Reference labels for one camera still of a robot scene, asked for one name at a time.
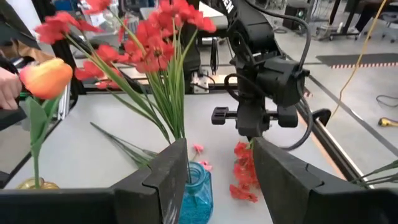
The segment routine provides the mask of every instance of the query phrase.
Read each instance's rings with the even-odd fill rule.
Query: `black bracket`
[[[331,117],[331,111],[329,109],[319,109],[312,112],[312,117],[314,121],[319,118],[319,121],[326,126]]]
[[[223,125],[226,119],[236,119],[237,115],[236,111],[230,111],[227,106],[218,106],[213,110],[211,123],[214,125]]]

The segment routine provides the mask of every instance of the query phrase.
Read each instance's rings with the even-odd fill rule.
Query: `gold vase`
[[[44,179],[41,177],[39,178],[39,185],[40,185],[40,190],[57,190],[60,188],[60,187],[58,187],[57,184],[55,184],[53,182],[44,181]],[[34,177],[23,181],[23,183],[18,185],[17,189],[18,190],[34,190],[34,189],[36,189]]]

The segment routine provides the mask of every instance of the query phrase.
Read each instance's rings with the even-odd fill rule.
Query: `human hand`
[[[19,77],[0,67],[0,108],[5,110],[16,110],[18,104],[15,99],[22,91]]]

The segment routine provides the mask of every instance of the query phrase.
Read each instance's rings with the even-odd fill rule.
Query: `fallen flower petal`
[[[193,145],[193,148],[194,148],[194,150],[195,150],[197,153],[199,153],[199,154],[201,154],[201,153],[203,152],[203,150],[204,150],[204,147],[201,146],[201,145],[198,145],[198,144],[194,144],[194,145]]]
[[[208,161],[200,161],[199,162],[207,171],[211,171],[213,169],[212,165],[209,165]]]
[[[240,199],[240,200],[248,200],[250,202],[257,202],[258,198],[252,193],[249,193],[243,189],[240,189],[234,185],[229,186],[229,192],[231,193],[232,198]]]

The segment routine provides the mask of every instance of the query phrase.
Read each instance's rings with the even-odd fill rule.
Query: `yellow cable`
[[[378,10],[378,12],[377,12],[377,14],[375,16],[375,19],[373,20],[371,28],[369,29],[369,32],[368,32],[368,34],[366,36],[365,42],[364,42],[363,47],[362,47],[361,54],[359,55],[358,60],[356,61],[354,70],[353,70],[352,74],[349,76],[347,82],[344,84],[343,88],[340,90],[340,95],[339,95],[339,98],[338,98],[339,103],[341,103],[341,99],[343,97],[343,92],[344,92],[345,88],[348,86],[348,84],[350,83],[351,79],[353,79],[353,77],[354,77],[354,75],[355,75],[355,73],[356,73],[356,71],[357,71],[357,69],[359,67],[359,63],[361,63],[362,56],[365,54],[365,51],[366,51],[366,49],[368,47],[369,37],[371,36],[371,34],[373,32],[373,28],[376,26],[377,19],[379,18],[380,13],[381,13],[384,5],[386,4],[386,2],[387,2],[387,0],[383,0],[383,2],[381,3],[381,6],[380,6],[380,8],[379,8],[379,10]],[[331,118],[336,114],[338,108],[340,107],[339,103],[337,104],[337,107],[334,110],[333,114],[331,114]]]

